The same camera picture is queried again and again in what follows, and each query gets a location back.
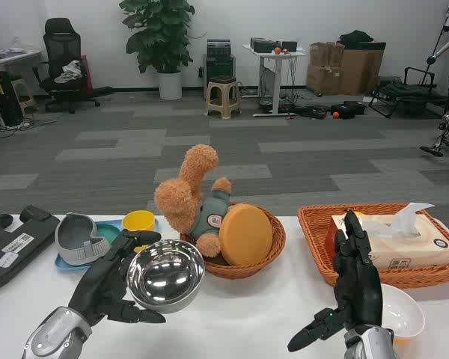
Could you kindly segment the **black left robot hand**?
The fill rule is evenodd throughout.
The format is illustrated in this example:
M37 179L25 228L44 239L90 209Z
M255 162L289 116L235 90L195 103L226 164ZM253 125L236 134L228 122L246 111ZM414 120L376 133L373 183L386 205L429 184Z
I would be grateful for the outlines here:
M165 323L154 310L141 309L125 300L126 275L135 257L135 248L161 240L154 231L122 230L109 251L94 261L79 281L68 307L78 312L91 326L103 318L124 323Z

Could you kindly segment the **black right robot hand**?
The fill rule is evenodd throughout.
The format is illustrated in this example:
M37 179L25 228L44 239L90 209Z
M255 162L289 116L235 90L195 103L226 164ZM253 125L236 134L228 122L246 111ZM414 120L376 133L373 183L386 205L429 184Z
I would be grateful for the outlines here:
M335 235L334 270L338 273L334 287L337 308L325 308L314 321L295 334L287 345L297 352L316 340L327 340L342 329L382 324L382 289L379 272L370 259L368 234L358 216L348 210L345 230Z

